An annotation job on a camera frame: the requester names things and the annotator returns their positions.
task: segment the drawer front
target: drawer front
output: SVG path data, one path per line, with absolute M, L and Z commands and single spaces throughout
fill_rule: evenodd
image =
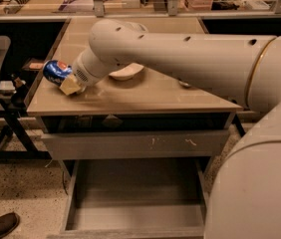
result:
M 229 132 L 125 131 L 44 134 L 52 158 L 104 159 L 214 156 L 221 153 Z

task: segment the person's foot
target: person's foot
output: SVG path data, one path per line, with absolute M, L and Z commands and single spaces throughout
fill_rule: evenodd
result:
M 11 212 L 0 217 L 0 238 L 11 233 L 19 224 L 18 214 Z

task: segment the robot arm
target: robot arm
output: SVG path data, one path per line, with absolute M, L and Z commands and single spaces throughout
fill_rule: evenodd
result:
M 73 63 L 83 86 L 138 63 L 256 112 L 281 101 L 281 37 L 149 33 L 138 23 L 101 20 Z

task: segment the drawer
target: drawer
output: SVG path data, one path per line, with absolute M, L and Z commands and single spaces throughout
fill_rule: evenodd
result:
M 199 174 L 192 157 L 76 161 L 61 234 L 202 238 L 207 199 Z
M 229 137 L 223 130 L 166 130 L 46 133 L 53 159 L 214 156 Z

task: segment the desk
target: desk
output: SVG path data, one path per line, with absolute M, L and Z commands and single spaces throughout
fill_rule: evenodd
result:
M 97 20 L 73 17 L 54 59 L 72 64 Z M 133 21 L 151 32 L 203 33 L 196 18 Z M 200 169 L 192 158 L 220 154 L 240 110 L 150 68 L 125 82 L 106 77 L 70 97 L 42 79 L 27 112 L 41 123 L 51 156 L 72 176 L 61 231 L 71 238 L 99 232 L 100 238 L 201 236 L 194 171 L 201 178 L 208 164 Z M 122 124 L 112 128 L 109 120 Z

